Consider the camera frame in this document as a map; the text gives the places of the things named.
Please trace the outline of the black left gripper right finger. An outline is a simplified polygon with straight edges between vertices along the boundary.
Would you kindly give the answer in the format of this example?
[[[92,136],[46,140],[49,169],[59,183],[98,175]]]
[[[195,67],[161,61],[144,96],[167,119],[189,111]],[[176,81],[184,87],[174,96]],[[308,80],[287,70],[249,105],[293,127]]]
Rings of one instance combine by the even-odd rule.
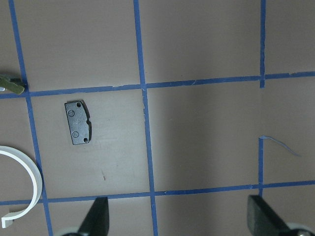
[[[260,195],[249,195],[247,226],[252,236],[289,236],[291,229]]]

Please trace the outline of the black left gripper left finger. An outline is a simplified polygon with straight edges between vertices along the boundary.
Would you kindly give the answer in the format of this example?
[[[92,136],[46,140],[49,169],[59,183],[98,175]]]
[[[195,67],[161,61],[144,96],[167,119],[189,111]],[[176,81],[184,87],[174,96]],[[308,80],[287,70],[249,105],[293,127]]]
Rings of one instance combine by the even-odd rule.
[[[95,199],[79,227],[79,236],[107,236],[109,232],[109,204],[107,197]]]

